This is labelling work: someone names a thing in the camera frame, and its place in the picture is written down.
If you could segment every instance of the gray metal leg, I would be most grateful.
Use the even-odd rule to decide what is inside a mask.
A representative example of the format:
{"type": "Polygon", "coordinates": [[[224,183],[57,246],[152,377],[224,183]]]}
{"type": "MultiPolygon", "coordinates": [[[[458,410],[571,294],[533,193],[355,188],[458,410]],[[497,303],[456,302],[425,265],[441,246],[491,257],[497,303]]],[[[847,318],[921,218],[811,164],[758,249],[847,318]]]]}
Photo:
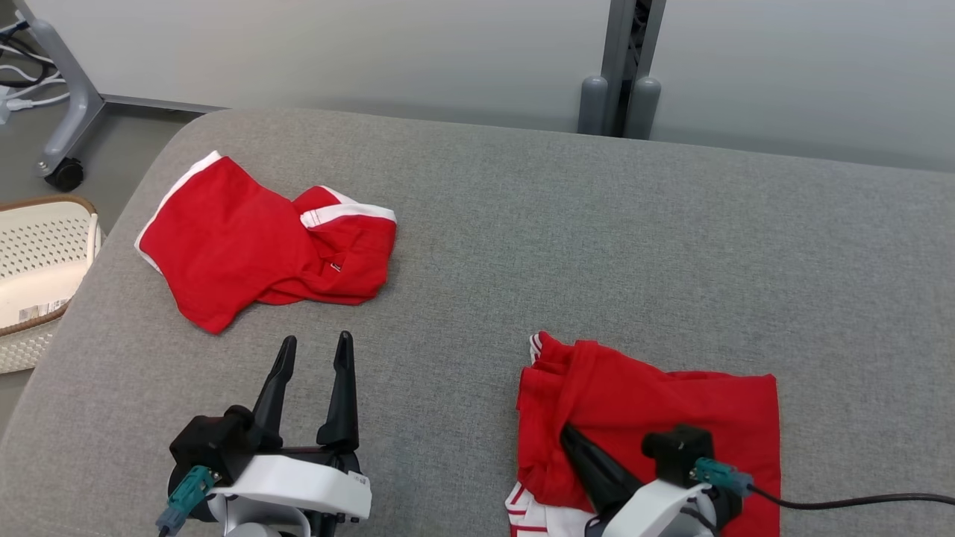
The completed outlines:
{"type": "Polygon", "coordinates": [[[603,134],[610,134],[620,104],[620,85],[624,81],[626,48],[630,43],[630,28],[637,0],[610,0],[610,14],[606,24],[604,63],[601,76],[607,82],[603,134]]]}
{"type": "Polygon", "coordinates": [[[626,108],[624,138],[649,140],[656,116],[656,105],[660,101],[660,82],[656,78],[644,76],[634,78],[630,90],[630,105],[626,108]]]}
{"type": "Polygon", "coordinates": [[[581,112],[577,116],[577,132],[601,135],[604,133],[606,108],[606,78],[589,76],[581,86],[581,112]]]}
{"type": "Polygon", "coordinates": [[[53,131],[53,135],[50,136],[50,140],[43,148],[43,153],[33,167],[33,174],[36,177],[46,177],[52,174],[60,162],[68,156],[67,154],[83,136],[83,132],[93,122],[96,114],[102,110],[103,99],[53,26],[44,20],[34,18],[28,11],[21,9],[21,12],[30,23],[30,32],[36,42],[56,64],[56,68],[63,74],[66,86],[70,90],[70,104],[66,117],[53,131]]]}

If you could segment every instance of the gray couch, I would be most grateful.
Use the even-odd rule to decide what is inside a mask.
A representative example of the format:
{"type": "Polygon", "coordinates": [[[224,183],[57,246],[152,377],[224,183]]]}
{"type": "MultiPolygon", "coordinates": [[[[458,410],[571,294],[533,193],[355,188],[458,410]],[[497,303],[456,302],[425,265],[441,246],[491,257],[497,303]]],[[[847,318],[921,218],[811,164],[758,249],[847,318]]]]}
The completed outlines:
{"type": "MultiPolygon", "coordinates": [[[[313,442],[343,329],[374,495],[343,534],[508,534],[540,329],[668,370],[775,375],[790,499],[955,493],[953,207],[955,177],[918,171],[318,111],[200,118],[146,175],[12,417],[0,535],[155,535],[169,442],[251,405],[288,334],[282,433],[313,442]],[[394,209],[388,286],[359,307],[255,305],[221,336],[191,326],[132,244],[213,149],[288,197],[327,184],[394,209]]],[[[953,527],[946,505],[782,515],[787,537],[953,527]]]]}

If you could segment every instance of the white wall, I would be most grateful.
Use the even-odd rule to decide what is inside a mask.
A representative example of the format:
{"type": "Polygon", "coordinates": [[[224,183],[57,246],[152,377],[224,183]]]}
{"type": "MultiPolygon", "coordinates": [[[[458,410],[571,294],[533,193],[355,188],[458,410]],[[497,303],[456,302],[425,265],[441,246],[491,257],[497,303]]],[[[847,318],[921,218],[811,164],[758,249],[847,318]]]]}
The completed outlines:
{"type": "Polygon", "coordinates": [[[651,138],[955,171],[955,2],[667,0],[651,138]]]}
{"type": "Polygon", "coordinates": [[[106,95],[573,131],[610,0],[26,0],[106,95]]]}

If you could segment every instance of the white laundry basket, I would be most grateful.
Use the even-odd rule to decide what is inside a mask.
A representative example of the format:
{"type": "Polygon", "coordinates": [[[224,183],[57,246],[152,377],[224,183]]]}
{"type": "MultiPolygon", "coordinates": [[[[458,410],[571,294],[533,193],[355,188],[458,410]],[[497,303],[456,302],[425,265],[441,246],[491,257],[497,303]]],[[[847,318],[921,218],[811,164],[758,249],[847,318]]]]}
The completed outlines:
{"type": "Polygon", "coordinates": [[[44,354],[102,243],[93,205],[77,196],[0,204],[0,374],[44,354]]]}

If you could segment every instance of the red garment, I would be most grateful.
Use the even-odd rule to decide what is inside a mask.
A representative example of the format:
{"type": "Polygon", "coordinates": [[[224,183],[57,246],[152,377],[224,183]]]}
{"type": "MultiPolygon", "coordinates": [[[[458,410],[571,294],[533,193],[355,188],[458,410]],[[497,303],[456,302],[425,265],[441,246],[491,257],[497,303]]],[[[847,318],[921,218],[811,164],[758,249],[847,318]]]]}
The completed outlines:
{"type": "MultiPolygon", "coordinates": [[[[773,376],[664,373],[595,341],[564,345],[540,333],[541,354],[520,377],[518,481],[538,502],[593,510],[560,443],[570,422],[644,483],[656,479],[644,435],[678,423],[712,433],[716,458],[778,496],[779,408],[773,376]]],[[[779,535],[779,508],[744,500],[727,537],[779,535]]]]}
{"type": "Polygon", "coordinates": [[[374,298],[395,233],[388,209],[319,186],[291,202],[213,152],[173,185],[136,248],[165,276],[182,314],[220,333],[256,300],[374,298]]]}

